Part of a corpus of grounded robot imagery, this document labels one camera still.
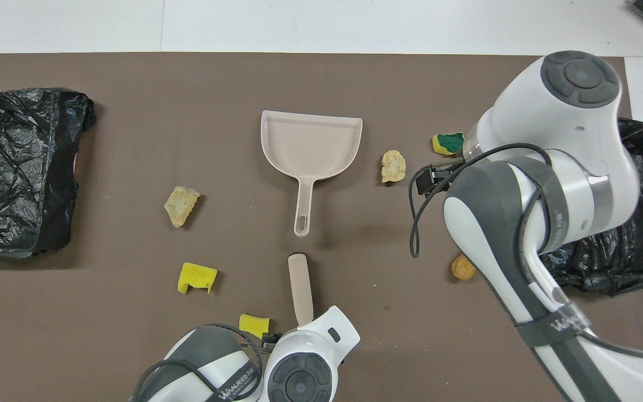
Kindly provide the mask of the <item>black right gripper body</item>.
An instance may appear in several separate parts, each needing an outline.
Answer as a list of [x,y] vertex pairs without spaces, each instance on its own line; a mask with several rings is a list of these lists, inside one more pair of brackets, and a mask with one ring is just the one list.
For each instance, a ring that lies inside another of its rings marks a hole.
[[462,165],[464,165],[465,160],[462,157],[451,157],[449,159],[444,159],[440,162],[436,162],[431,165],[431,180],[432,181],[443,181],[449,178],[449,176],[458,170]]

